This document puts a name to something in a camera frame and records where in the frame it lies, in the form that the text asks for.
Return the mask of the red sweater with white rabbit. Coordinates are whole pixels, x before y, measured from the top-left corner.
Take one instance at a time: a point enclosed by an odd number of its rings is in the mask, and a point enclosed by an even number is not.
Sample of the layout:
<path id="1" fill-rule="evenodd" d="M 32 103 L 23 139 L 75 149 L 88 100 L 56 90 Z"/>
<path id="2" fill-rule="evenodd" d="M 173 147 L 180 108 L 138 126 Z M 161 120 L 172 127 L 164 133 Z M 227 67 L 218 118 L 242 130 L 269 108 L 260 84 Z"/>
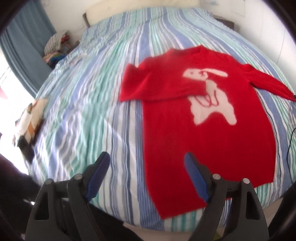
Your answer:
<path id="1" fill-rule="evenodd" d="M 142 103 L 145 181 L 162 219 L 205 206 L 203 181 L 193 183 L 184 165 L 188 152 L 226 180 L 273 181 L 275 137 L 258 89 L 295 101 L 282 82 L 204 46 L 126 66 L 119 100 Z"/>

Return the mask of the pile of clothes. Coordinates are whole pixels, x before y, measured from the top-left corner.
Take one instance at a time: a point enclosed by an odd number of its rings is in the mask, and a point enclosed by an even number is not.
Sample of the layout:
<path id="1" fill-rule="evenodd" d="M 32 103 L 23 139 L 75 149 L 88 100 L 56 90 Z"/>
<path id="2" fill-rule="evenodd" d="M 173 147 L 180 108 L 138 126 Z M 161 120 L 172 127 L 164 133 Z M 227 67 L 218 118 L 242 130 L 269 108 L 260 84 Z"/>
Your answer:
<path id="1" fill-rule="evenodd" d="M 80 41 L 77 40 L 72 45 L 70 40 L 71 37 L 68 31 L 61 31 L 55 33 L 45 45 L 43 60 L 52 70 L 55 69 L 58 62 L 63 60 L 80 44 Z"/>

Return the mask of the black phone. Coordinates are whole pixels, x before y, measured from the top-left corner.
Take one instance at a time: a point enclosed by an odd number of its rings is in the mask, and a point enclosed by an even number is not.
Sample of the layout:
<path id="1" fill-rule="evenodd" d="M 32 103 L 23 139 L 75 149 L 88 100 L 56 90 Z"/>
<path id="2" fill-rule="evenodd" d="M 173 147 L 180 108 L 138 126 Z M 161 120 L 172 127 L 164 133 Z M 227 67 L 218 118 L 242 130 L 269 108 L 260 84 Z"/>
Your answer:
<path id="1" fill-rule="evenodd" d="M 31 164 L 34 159 L 35 153 L 32 146 L 27 142 L 24 136 L 20 136 L 17 146 L 23 154 L 25 160 L 28 161 L 29 164 Z"/>

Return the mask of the patterned cushion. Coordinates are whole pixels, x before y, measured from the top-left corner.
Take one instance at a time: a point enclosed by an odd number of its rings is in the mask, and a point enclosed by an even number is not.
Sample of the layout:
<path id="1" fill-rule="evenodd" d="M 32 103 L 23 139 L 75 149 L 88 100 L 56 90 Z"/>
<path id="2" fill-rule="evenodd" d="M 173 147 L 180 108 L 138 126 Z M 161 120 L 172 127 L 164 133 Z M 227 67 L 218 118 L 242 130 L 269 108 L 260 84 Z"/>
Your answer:
<path id="1" fill-rule="evenodd" d="M 33 141 L 43 120 L 47 104 L 48 99 L 36 99 L 23 111 L 21 117 L 15 122 L 14 146 L 17 145 L 21 137 L 24 137 L 29 144 Z"/>

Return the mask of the striped blue green bedspread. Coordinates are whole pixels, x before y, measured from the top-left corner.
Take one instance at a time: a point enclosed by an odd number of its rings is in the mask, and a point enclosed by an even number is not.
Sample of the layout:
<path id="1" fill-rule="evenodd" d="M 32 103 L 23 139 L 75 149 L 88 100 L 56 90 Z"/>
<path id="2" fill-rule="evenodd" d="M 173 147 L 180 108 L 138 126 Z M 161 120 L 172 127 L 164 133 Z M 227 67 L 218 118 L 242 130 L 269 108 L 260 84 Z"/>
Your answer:
<path id="1" fill-rule="evenodd" d="M 48 99 L 29 173 L 38 184 L 67 180 L 101 152 L 112 161 L 91 203 L 131 225 L 190 232 L 202 210 L 162 220 L 144 180 L 142 105 L 119 103 L 127 63 L 170 48 L 197 45 L 227 53 L 292 87 L 281 69 L 254 44 L 201 8 L 156 7 L 120 13 L 88 28 L 80 45 L 59 62 L 37 97 Z"/>

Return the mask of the blue curtain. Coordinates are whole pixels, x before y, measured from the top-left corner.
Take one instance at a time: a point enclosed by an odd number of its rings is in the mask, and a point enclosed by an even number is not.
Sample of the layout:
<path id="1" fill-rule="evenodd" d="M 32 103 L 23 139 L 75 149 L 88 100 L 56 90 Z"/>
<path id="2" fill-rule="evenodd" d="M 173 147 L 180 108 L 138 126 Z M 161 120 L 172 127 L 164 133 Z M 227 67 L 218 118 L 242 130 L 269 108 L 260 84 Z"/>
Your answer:
<path id="1" fill-rule="evenodd" d="M 1 35 L 6 61 L 32 97 L 36 97 L 52 71 L 43 57 L 44 48 L 55 33 L 41 1 L 28 1 Z"/>

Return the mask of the cream padded headboard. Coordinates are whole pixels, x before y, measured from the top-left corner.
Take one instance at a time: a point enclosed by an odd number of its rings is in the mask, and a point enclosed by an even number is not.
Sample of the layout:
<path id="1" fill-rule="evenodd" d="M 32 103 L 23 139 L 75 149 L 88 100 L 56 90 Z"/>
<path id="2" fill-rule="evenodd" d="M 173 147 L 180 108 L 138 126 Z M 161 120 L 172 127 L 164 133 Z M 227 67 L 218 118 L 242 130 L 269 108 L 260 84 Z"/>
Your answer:
<path id="1" fill-rule="evenodd" d="M 127 11 L 162 6 L 191 8 L 200 5 L 199 0 L 107 0 L 92 5 L 82 16 L 89 28 L 101 20 Z"/>

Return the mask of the dark wooden nightstand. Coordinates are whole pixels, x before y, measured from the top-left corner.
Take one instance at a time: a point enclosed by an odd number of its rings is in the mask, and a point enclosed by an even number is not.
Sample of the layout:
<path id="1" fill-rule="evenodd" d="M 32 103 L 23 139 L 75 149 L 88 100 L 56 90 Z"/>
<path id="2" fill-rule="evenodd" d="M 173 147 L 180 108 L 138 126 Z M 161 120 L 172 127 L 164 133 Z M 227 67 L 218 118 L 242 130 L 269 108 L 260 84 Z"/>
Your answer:
<path id="1" fill-rule="evenodd" d="M 231 20 L 228 20 L 222 16 L 217 16 L 217 15 L 214 15 L 213 18 L 221 23 L 223 23 L 224 25 L 226 25 L 228 28 L 230 28 L 231 30 L 234 30 L 235 28 L 235 24 L 233 21 Z"/>

